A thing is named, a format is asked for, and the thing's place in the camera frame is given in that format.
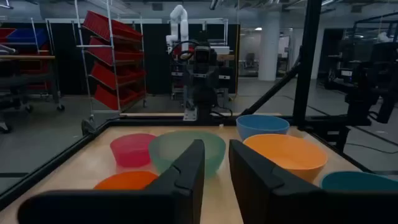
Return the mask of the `blue plastic storage bin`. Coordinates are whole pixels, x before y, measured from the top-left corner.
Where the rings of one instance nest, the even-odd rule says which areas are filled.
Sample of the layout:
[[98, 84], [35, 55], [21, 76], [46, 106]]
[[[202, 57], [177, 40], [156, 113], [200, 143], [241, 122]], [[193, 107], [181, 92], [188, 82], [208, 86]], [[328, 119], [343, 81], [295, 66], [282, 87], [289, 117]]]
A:
[[37, 43], [39, 46], [48, 41], [46, 31], [44, 29], [20, 28], [6, 37], [7, 42], [17, 43]]

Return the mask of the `red plastic storage bin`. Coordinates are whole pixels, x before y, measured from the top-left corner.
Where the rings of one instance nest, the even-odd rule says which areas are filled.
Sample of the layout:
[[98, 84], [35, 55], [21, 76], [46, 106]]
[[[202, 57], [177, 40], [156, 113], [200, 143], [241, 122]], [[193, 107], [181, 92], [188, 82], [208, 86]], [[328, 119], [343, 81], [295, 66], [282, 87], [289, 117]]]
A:
[[94, 98], [108, 108], [118, 110], [119, 107], [124, 108], [129, 103], [142, 99], [144, 95], [144, 89], [127, 86], [120, 88], [119, 96], [117, 96], [116, 90], [110, 90], [103, 85], [97, 85]]
[[116, 73], [112, 68], [103, 63], [95, 62], [91, 75], [101, 83], [115, 90], [116, 87], [126, 86], [144, 78], [145, 71], [134, 65], [121, 65], [116, 67]]
[[108, 65], [133, 63], [142, 60], [144, 53], [140, 50], [140, 43], [115, 41], [114, 47], [111, 43], [99, 37], [90, 37], [87, 52], [100, 59]]
[[87, 11], [83, 27], [94, 32], [108, 42], [111, 40], [109, 28], [112, 28], [113, 38], [115, 39], [133, 42], [142, 40], [142, 34], [127, 24], [114, 19], [111, 19], [111, 23], [109, 24], [109, 19], [107, 17], [93, 11]]

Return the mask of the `white metal shelf rack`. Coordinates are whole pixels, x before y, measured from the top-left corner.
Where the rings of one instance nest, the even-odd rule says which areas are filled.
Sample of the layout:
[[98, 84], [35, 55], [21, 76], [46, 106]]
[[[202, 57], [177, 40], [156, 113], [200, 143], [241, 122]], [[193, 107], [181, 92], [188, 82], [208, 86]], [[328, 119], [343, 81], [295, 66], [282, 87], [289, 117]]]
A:
[[85, 73], [90, 116], [119, 116], [133, 106], [147, 104], [144, 31], [141, 13], [118, 0], [99, 0], [103, 12], [81, 12], [74, 0], [79, 43]]

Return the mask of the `blue plastic bowl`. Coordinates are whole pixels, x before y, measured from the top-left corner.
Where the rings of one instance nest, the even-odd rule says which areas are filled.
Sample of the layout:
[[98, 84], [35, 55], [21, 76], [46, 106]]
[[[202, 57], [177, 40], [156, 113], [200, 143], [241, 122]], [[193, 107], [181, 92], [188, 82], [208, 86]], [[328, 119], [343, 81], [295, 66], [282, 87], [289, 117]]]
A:
[[248, 114], [236, 119], [238, 134], [242, 140], [258, 134], [287, 134], [290, 124], [276, 116]]

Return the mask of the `black equipment stand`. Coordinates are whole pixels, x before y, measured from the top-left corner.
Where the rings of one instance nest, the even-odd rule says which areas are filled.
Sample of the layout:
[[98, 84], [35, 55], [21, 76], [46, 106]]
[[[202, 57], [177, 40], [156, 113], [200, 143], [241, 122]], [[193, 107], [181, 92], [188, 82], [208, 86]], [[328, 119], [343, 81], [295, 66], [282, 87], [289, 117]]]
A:
[[346, 95], [349, 119], [388, 123], [398, 102], [398, 42], [374, 44], [369, 59], [355, 67], [353, 81]]

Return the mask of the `large orange plastic bowl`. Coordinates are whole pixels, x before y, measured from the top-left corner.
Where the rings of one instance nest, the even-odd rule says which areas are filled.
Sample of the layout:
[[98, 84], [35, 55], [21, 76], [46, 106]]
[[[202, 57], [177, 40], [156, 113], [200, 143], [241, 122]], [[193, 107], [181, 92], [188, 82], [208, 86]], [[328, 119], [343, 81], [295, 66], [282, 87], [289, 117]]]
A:
[[243, 143], [288, 170], [312, 183], [328, 162], [327, 153], [316, 144], [286, 134], [257, 134]]

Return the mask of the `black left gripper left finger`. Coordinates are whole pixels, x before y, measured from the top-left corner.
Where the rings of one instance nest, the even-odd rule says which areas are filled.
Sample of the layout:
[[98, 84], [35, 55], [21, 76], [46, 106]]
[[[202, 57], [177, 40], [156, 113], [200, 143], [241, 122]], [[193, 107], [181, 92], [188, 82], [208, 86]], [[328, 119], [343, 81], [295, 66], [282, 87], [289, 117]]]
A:
[[19, 224], [196, 224], [205, 179], [205, 145], [194, 140], [143, 190], [54, 190], [25, 200]]

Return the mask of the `pale green plastic bowl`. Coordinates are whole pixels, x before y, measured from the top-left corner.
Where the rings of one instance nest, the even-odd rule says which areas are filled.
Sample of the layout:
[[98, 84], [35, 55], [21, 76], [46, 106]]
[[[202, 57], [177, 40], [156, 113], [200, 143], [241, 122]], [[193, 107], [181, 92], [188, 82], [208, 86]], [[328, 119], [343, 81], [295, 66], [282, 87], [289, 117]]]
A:
[[157, 136], [149, 144], [149, 155], [159, 174], [170, 167], [194, 140], [200, 139], [205, 145], [205, 177], [213, 177], [224, 159], [225, 141], [207, 131], [173, 131]]

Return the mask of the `black aluminium table frame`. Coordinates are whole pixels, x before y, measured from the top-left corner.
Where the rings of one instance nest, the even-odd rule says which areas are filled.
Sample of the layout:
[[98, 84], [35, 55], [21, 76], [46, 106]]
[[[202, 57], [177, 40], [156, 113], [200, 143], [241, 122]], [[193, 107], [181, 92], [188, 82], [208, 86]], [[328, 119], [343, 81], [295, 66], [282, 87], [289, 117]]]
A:
[[[343, 148], [350, 126], [369, 126], [372, 121], [368, 118], [366, 121], [357, 122], [349, 119], [348, 112], [336, 116], [306, 116], [308, 93], [310, 87], [310, 67], [313, 65], [315, 55], [315, 33], [318, 30], [321, 14], [321, 0], [308, 0], [305, 16], [305, 26], [303, 30], [302, 46], [295, 65], [287, 72], [285, 77], [277, 82], [269, 91], [263, 94], [253, 105], [245, 109], [242, 115], [253, 114], [269, 99], [271, 99], [282, 87], [284, 87], [294, 77], [298, 78], [296, 94], [294, 99], [294, 112], [291, 116], [285, 116], [292, 126], [304, 130], [325, 146], [335, 151], [352, 165], [362, 171], [367, 172], [368, 168], [347, 156]], [[42, 179], [48, 176], [55, 169], [60, 167], [66, 160], [76, 154], [83, 146], [87, 145], [95, 137], [99, 136], [106, 128], [110, 126], [200, 126], [198, 121], [183, 121], [180, 115], [123, 115], [116, 119], [110, 119], [101, 127], [93, 132], [85, 130], [83, 139], [76, 144], [66, 148], [59, 155], [49, 160], [47, 163], [23, 176], [22, 180], [7, 189], [0, 195], [0, 211], [10, 206], [14, 201], [20, 198], [24, 193], [38, 184]]]

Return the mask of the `silver metal bracket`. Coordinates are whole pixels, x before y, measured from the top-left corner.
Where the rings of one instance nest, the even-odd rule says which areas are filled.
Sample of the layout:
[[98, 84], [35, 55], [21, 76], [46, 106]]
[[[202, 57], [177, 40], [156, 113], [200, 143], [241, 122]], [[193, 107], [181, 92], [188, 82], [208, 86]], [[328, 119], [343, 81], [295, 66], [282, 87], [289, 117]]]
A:
[[196, 121], [198, 117], [197, 107], [194, 108], [185, 108], [183, 114], [184, 121]]

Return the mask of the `white round pillar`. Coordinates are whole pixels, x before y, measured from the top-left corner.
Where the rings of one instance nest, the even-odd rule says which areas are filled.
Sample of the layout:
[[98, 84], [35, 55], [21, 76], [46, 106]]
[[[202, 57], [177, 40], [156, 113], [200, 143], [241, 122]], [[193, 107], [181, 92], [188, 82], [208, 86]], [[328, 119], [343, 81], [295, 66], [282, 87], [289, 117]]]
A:
[[269, 11], [261, 15], [261, 40], [259, 46], [260, 81], [275, 81], [280, 39], [280, 11]]

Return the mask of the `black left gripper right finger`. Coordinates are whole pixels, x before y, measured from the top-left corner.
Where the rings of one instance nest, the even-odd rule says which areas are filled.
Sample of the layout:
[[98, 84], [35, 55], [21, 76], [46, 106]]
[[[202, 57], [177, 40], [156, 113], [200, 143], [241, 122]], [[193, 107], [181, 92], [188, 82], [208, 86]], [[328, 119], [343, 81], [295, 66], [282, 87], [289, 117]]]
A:
[[229, 168], [244, 224], [398, 224], [396, 190], [323, 190], [235, 139]]

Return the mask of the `small pink plastic bowl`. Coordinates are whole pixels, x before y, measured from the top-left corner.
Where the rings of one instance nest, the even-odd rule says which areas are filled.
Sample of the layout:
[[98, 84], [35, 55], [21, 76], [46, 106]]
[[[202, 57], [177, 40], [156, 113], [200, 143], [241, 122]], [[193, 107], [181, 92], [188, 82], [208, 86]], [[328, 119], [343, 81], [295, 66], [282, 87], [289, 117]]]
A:
[[136, 168], [150, 163], [149, 144], [156, 138], [151, 134], [128, 134], [113, 140], [111, 151], [118, 166]]

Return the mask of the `small orange plastic bowl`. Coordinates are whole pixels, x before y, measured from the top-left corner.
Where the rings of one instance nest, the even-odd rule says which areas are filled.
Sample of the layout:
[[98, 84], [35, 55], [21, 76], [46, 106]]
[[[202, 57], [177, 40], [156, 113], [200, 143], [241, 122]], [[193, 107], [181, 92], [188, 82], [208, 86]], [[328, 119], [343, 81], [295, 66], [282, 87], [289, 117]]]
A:
[[130, 171], [112, 175], [94, 186], [95, 190], [142, 190], [155, 179], [157, 174], [149, 171]]

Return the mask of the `teal plastic bowl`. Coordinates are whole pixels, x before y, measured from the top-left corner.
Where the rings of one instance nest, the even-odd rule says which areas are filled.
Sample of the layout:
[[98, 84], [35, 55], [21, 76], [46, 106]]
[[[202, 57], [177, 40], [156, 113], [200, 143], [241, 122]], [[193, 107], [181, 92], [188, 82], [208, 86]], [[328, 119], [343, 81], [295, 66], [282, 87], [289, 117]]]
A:
[[325, 190], [398, 191], [398, 181], [367, 172], [339, 171], [325, 175], [320, 187]]

